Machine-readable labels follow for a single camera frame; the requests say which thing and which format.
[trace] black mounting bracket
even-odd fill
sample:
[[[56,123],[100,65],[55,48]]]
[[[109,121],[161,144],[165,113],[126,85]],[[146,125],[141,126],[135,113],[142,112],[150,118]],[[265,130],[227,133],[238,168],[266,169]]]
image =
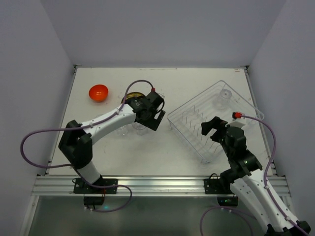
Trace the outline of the black mounting bracket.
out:
[[[83,182],[80,178],[75,179],[75,185],[73,189],[73,193],[75,194],[116,194],[117,187],[100,189],[100,188],[93,188],[88,186],[86,183]],[[117,185],[118,179],[116,178],[103,178],[98,180],[97,184],[99,186],[111,186]]]
[[[105,197],[84,197],[83,205],[87,207],[101,206],[104,204]]]
[[[205,194],[233,194],[231,190],[222,187],[219,178],[205,178],[203,180]]]

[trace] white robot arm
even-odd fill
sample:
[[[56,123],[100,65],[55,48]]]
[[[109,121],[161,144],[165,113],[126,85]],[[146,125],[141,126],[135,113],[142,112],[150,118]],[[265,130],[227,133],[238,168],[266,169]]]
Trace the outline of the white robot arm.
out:
[[[238,117],[235,115],[233,113],[233,118],[240,117],[240,113]],[[201,127],[203,135],[207,135],[211,129],[216,130],[210,138],[221,144],[231,167],[222,172],[219,179],[206,181],[223,192],[236,194],[255,216],[266,236],[302,236],[311,231],[306,221],[299,221],[284,205],[268,180],[265,184],[262,165],[247,149],[246,137],[239,122],[228,124],[214,117],[202,123]]]
[[[84,129],[65,131],[58,147],[88,183],[102,186],[102,176],[92,162],[92,146],[98,140],[133,122],[156,131],[164,117],[163,107],[158,110],[161,105],[164,105],[164,99],[154,90],[147,96],[137,92],[130,93],[126,97],[123,108],[119,106],[111,112],[82,123],[73,120],[66,126],[67,128],[87,126]]]

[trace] black clamp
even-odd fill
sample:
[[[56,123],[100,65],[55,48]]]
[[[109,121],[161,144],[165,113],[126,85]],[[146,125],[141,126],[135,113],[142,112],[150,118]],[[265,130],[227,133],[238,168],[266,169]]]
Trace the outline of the black clamp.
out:
[[[212,174],[209,178],[203,180],[205,194],[233,194],[229,188],[226,189],[223,187],[222,182],[217,175],[217,178],[212,178],[213,175],[216,174]]]
[[[82,179],[76,178],[74,182],[74,189],[73,193],[75,194],[116,194],[117,193],[117,187],[111,187],[111,188],[93,188],[87,185],[85,182],[83,182]],[[118,179],[116,178],[103,178],[99,179],[97,181],[98,186],[112,186],[117,185]]]

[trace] red ball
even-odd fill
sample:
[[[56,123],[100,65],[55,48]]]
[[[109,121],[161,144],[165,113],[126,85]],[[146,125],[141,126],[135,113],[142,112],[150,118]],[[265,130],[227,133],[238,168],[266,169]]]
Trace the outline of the red ball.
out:
[[[108,88],[105,85],[95,85],[90,89],[89,96],[95,102],[102,102],[108,96]]]

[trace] dish rack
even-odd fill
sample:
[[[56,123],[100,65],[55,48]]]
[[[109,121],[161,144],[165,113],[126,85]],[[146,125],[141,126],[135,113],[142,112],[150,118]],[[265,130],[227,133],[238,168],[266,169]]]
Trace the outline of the dish rack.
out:
[[[210,121],[215,116],[231,122],[232,112],[264,119],[261,111],[221,80],[172,111],[167,119],[185,146],[190,147],[202,162],[210,163],[221,155],[225,157],[225,154],[221,145],[210,139],[215,130],[211,130],[207,136],[201,135],[201,123]],[[250,119],[245,122],[244,130],[258,125]]]

